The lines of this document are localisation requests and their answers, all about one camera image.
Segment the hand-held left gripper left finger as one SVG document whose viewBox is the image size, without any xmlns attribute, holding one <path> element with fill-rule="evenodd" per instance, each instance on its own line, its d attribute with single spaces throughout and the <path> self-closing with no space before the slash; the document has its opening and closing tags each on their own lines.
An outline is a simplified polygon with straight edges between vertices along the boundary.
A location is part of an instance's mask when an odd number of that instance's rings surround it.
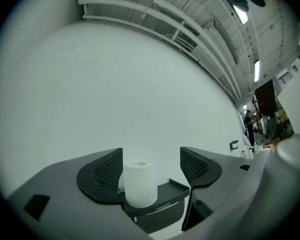
<svg viewBox="0 0 300 240">
<path fill-rule="evenodd" d="M 121 148 L 51 164 L 17 188 L 8 204 L 41 240 L 149 240 L 119 204 L 99 204 L 77 185 L 82 167 Z"/>
</svg>

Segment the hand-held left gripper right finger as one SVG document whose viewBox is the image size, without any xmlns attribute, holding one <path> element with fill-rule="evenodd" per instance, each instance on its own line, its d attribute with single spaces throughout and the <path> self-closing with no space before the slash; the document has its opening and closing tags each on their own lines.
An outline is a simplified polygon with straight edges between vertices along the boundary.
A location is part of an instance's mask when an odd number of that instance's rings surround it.
<svg viewBox="0 0 300 240">
<path fill-rule="evenodd" d="M 180 148 L 180 168 L 190 185 L 182 231 L 221 212 L 235 224 L 255 196 L 270 151 L 255 158 L 229 156 L 193 147 Z"/>
</svg>

